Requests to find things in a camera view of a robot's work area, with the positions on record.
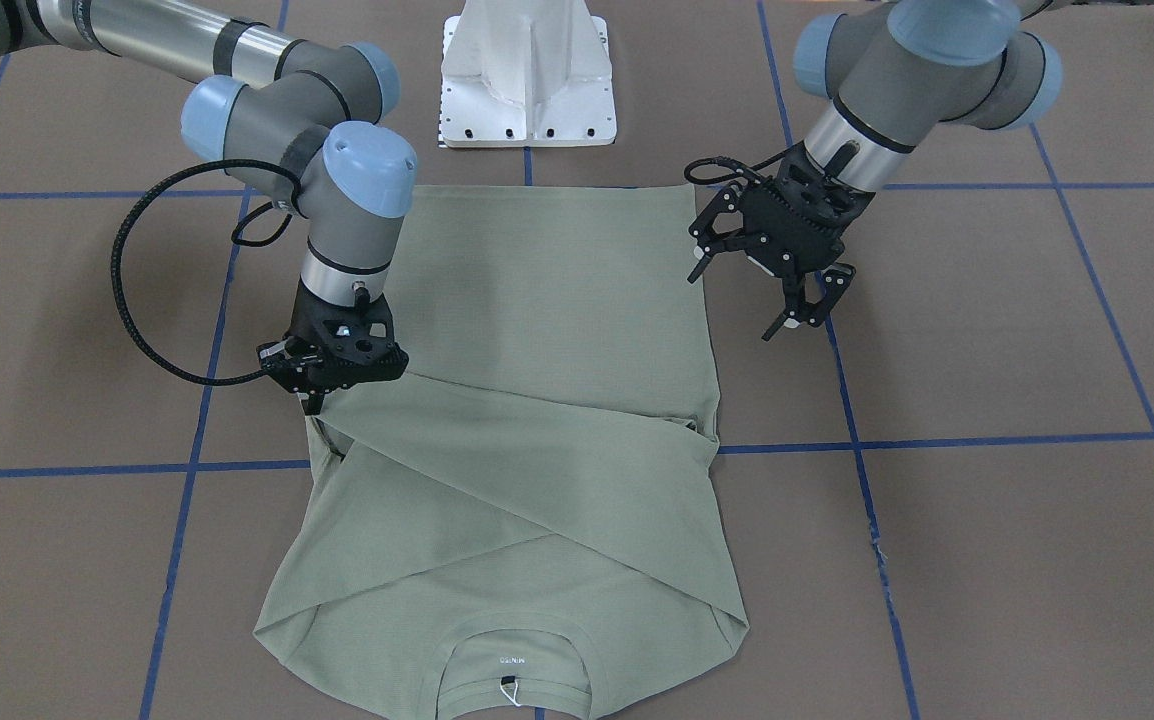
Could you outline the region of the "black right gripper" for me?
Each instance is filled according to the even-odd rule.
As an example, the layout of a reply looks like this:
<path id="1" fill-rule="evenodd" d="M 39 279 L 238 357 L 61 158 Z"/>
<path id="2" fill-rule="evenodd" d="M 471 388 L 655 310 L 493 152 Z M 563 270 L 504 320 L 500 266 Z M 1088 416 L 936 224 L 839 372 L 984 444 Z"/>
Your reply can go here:
<path id="1" fill-rule="evenodd" d="M 394 332 L 385 297 L 340 306 L 298 284 L 292 323 L 280 342 L 257 348 L 260 365 L 286 391 L 302 393 L 304 415 L 319 417 L 335 389 L 399 378 L 409 354 Z"/>

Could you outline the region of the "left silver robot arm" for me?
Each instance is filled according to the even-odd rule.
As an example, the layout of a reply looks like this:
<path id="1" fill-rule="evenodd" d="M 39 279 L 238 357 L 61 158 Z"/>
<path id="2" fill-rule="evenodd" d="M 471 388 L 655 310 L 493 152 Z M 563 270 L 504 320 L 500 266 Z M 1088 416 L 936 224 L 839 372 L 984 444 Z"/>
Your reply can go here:
<path id="1" fill-rule="evenodd" d="M 897 1 L 862 14 L 820 15 L 799 36 L 801 90 L 827 100 L 805 137 L 747 164 L 718 167 L 717 195 L 688 227 L 699 282 L 711 260 L 741 252 L 781 282 L 784 309 L 764 333 L 819 327 L 850 287 L 844 234 L 939 123 L 1007 132 L 1052 108 L 1061 54 L 1024 31 L 1047 1 Z"/>

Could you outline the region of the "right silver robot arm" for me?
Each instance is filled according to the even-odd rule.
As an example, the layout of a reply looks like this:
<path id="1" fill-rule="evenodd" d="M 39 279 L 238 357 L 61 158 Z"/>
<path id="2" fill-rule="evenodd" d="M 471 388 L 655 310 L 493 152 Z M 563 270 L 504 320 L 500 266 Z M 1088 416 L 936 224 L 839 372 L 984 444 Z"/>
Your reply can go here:
<path id="1" fill-rule="evenodd" d="M 373 44 L 325 47 L 188 1 L 0 1 L 0 58 L 60 46 L 147 63 L 192 83 L 180 114 L 194 167 L 126 213 L 110 260 L 117 314 L 153 363 L 198 387 L 272 378 L 315 417 L 325 396 L 407 369 L 384 286 L 414 193 L 417 156 L 382 119 L 402 95 Z M 135 325 L 123 292 L 134 224 L 174 183 L 224 170 L 267 197 L 261 211 L 309 224 L 288 331 L 260 369 L 208 378 L 170 363 Z"/>

